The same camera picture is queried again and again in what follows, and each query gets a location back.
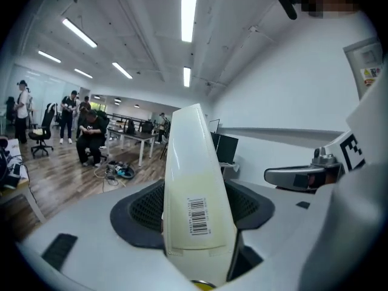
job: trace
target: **barcode sticker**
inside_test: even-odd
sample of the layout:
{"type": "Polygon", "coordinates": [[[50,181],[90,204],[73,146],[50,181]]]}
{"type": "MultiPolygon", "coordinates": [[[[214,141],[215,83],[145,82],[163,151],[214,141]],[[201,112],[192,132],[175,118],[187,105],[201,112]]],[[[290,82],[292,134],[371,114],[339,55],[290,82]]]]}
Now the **barcode sticker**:
{"type": "Polygon", "coordinates": [[[206,198],[187,198],[187,209],[190,234],[192,236],[211,235],[206,198]]]}

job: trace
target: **window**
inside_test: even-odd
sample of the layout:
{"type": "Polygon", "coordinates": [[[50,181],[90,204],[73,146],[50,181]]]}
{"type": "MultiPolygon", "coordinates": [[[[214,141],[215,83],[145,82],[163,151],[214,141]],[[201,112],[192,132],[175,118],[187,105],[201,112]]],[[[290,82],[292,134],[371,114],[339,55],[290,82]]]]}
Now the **window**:
{"type": "Polygon", "coordinates": [[[97,102],[91,102],[90,103],[90,106],[92,108],[92,110],[101,110],[101,111],[104,111],[105,112],[105,109],[106,109],[106,105],[105,104],[98,104],[97,102]]]}

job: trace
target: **black pants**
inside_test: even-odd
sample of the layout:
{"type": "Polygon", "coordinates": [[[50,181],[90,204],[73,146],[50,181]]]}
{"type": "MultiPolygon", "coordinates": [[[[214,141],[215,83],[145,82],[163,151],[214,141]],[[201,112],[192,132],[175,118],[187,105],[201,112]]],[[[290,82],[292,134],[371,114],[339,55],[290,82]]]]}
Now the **black pants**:
{"type": "Polygon", "coordinates": [[[78,118],[78,126],[77,126],[77,132],[76,132],[77,139],[79,138],[79,135],[81,134],[81,129],[79,129],[79,128],[80,128],[80,126],[82,126],[82,124],[84,123],[85,120],[86,120],[85,117],[83,117],[81,115],[78,118]]]}
{"type": "Polygon", "coordinates": [[[99,148],[104,144],[104,138],[94,137],[94,136],[84,136],[82,135],[77,140],[77,152],[80,162],[87,162],[87,154],[85,152],[86,148],[90,149],[90,154],[92,154],[95,164],[98,164],[101,161],[101,152],[99,148]]]}
{"type": "Polygon", "coordinates": [[[69,115],[63,115],[62,114],[62,121],[61,121],[61,138],[63,138],[65,133],[65,126],[67,125],[67,137],[71,139],[72,137],[72,124],[73,124],[73,116],[71,114],[69,115]]]}
{"type": "Polygon", "coordinates": [[[164,130],[160,130],[160,129],[159,129],[158,142],[162,142],[162,135],[164,135],[164,130]]]}
{"type": "Polygon", "coordinates": [[[27,138],[25,137],[25,130],[27,128],[26,126],[27,118],[19,119],[16,118],[15,121],[15,138],[19,139],[21,143],[26,143],[27,138]]]}

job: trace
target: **black monitor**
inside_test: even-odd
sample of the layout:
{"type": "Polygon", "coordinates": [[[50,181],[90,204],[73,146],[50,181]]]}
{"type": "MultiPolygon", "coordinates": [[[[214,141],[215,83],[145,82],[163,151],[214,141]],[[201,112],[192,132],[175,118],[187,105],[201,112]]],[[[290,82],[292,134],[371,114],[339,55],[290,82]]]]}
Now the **black monitor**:
{"type": "Polygon", "coordinates": [[[233,164],[235,158],[238,139],[220,135],[217,133],[210,133],[212,135],[214,148],[216,149],[218,162],[225,162],[233,164]]]}

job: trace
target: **man sitting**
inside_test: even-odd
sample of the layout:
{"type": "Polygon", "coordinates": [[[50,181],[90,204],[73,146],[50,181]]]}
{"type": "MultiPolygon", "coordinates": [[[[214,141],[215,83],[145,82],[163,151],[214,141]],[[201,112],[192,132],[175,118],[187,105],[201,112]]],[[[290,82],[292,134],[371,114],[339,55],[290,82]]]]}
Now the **man sitting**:
{"type": "Polygon", "coordinates": [[[86,114],[86,120],[79,127],[82,131],[82,136],[77,140],[77,151],[79,161],[83,166],[88,166],[86,148],[90,149],[90,154],[93,156],[95,167],[101,166],[101,152],[99,148],[104,144],[106,124],[102,118],[97,116],[94,110],[86,114]]]}

